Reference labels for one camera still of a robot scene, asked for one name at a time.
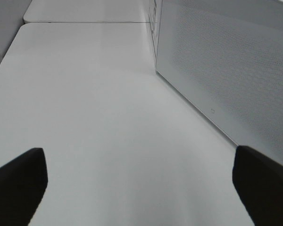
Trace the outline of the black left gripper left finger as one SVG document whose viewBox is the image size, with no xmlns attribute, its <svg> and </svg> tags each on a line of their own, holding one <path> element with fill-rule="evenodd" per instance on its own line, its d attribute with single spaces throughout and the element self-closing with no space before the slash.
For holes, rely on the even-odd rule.
<svg viewBox="0 0 283 226">
<path fill-rule="evenodd" d="M 0 167 L 0 226 L 27 226 L 48 185 L 44 150 L 32 148 Z"/>
</svg>

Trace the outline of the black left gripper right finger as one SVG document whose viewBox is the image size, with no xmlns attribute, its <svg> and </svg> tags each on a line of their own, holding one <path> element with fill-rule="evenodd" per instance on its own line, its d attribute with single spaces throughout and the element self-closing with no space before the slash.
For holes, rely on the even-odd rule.
<svg viewBox="0 0 283 226">
<path fill-rule="evenodd" d="M 283 166 L 244 145 L 236 148 L 232 182 L 256 226 L 283 226 Z"/>
</svg>

